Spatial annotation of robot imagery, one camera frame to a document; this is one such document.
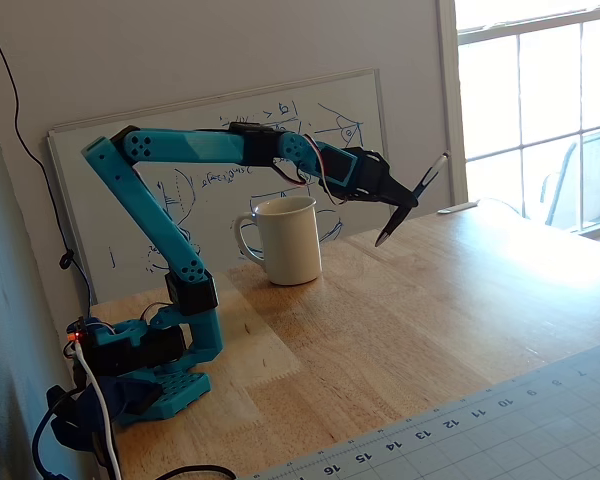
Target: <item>window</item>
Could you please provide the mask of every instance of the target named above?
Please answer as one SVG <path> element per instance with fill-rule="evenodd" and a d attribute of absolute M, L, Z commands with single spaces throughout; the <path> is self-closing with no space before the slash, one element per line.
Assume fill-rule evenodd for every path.
<path fill-rule="evenodd" d="M 469 200 L 600 224 L 600 0 L 456 0 Z"/>

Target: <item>mug handle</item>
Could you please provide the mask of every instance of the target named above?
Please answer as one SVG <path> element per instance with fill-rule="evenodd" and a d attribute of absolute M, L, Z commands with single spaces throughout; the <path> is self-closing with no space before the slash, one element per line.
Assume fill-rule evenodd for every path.
<path fill-rule="evenodd" d="M 233 234 L 235 235 L 236 242 L 238 242 L 238 247 L 240 247 L 240 250 L 244 256 L 264 268 L 264 259 L 253 253 L 253 251 L 245 243 L 244 237 L 242 236 L 242 224 L 247 220 L 256 223 L 256 216 L 251 212 L 238 215 L 235 222 L 233 222 Z"/>

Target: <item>cutting mat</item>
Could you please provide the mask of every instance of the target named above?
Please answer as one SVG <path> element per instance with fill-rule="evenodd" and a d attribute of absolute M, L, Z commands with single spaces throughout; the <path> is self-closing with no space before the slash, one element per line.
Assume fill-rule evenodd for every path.
<path fill-rule="evenodd" d="M 600 347 L 258 480 L 600 480 Z"/>

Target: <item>white cable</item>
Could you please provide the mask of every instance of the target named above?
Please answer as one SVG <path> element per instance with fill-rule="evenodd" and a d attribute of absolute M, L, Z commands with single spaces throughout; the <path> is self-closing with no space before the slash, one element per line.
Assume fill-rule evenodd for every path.
<path fill-rule="evenodd" d="M 309 142 L 309 146 L 313 149 L 314 153 L 316 154 L 316 157 L 318 157 L 318 163 L 320 163 L 320 173 L 322 174 L 322 184 L 324 185 L 325 192 L 327 192 L 327 195 L 329 196 L 329 200 L 331 200 L 331 203 L 333 203 L 336 206 L 346 203 L 346 200 L 343 200 L 340 203 L 336 203 L 336 201 L 333 199 L 333 195 L 331 195 L 331 191 L 329 190 L 329 186 L 327 185 L 327 179 L 324 176 L 324 160 L 322 159 L 322 152 L 320 152 L 320 148 L 318 147 L 318 144 L 315 142 L 315 140 L 311 138 L 308 134 L 305 133 L 304 138 L 307 139 L 307 142 Z"/>
<path fill-rule="evenodd" d="M 102 415 L 104 420 L 104 436 L 107 442 L 107 451 L 109 452 L 109 458 L 111 459 L 111 466 L 113 467 L 113 472 L 115 473 L 116 480 L 122 480 L 122 474 L 120 473 L 120 465 L 118 465 L 116 452 L 113 449 L 113 435 L 111 434 L 111 421 L 109 420 L 109 410 L 107 409 L 107 402 L 104 400 L 104 395 L 102 394 L 102 390 L 100 390 L 100 385 L 98 385 L 96 377 L 93 375 L 93 372 L 89 368 L 89 365 L 87 365 L 87 361 L 84 359 L 84 354 L 82 353 L 82 346 L 80 345 L 79 341 L 75 342 L 75 348 L 78 360 L 80 360 L 84 371 L 87 372 L 87 377 L 89 377 L 89 380 L 91 380 L 91 385 L 93 385 L 93 389 L 96 391 L 98 401 L 100 402 L 100 408 L 102 409 Z"/>

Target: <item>blue arm segment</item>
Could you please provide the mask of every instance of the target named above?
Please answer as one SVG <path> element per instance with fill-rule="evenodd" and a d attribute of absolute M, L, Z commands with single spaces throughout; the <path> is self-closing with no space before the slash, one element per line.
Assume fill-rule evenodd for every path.
<path fill-rule="evenodd" d="M 124 151 L 138 162 L 241 165 L 244 139 L 227 132 L 142 129 L 125 137 Z"/>
<path fill-rule="evenodd" d="M 183 281 L 204 279 L 204 263 L 184 234 L 115 148 L 101 137 L 82 155 Z"/>
<path fill-rule="evenodd" d="M 334 183 L 342 188 L 348 188 L 350 182 L 355 180 L 354 173 L 358 158 L 327 143 L 316 142 L 316 145 L 323 159 L 329 160 L 325 162 L 327 163 L 325 177 L 329 184 Z M 281 157 L 291 160 L 301 171 L 322 178 L 318 157 L 302 135 L 285 133 L 280 137 L 279 150 Z"/>

